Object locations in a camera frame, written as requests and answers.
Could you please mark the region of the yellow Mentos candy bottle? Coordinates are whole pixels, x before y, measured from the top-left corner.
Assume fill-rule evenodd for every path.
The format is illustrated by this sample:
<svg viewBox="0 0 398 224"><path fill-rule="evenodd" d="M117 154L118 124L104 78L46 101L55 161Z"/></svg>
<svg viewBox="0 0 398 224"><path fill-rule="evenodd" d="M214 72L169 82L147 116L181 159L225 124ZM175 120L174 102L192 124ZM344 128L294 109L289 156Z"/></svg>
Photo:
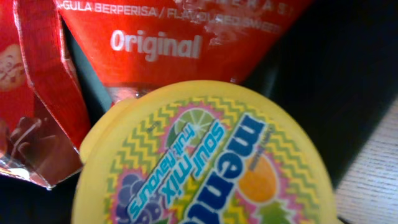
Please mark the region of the yellow Mentos candy bottle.
<svg viewBox="0 0 398 224"><path fill-rule="evenodd" d="M73 223L338 223L305 131L266 97L190 81L116 103L80 147Z"/></svg>

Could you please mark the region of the red Hacks candy bag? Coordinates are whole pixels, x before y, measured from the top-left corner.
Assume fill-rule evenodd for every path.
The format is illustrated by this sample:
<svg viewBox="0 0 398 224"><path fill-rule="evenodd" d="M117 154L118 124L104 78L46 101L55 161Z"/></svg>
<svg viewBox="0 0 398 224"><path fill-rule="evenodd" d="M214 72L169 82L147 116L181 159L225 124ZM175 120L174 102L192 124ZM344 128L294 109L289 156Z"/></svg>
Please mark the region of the red Hacks candy bag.
<svg viewBox="0 0 398 224"><path fill-rule="evenodd" d="M239 83L312 0L61 0L113 103L187 80Z"/></svg>

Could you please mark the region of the red Hello Panda box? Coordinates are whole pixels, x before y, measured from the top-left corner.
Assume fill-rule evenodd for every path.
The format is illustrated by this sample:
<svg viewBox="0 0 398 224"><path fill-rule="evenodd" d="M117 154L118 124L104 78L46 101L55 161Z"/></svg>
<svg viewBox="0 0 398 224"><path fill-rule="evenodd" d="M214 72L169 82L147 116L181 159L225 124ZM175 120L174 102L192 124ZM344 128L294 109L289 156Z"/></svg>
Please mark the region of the red Hello Panda box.
<svg viewBox="0 0 398 224"><path fill-rule="evenodd" d="M1 174L54 188L90 127L55 3L2 0Z"/></svg>

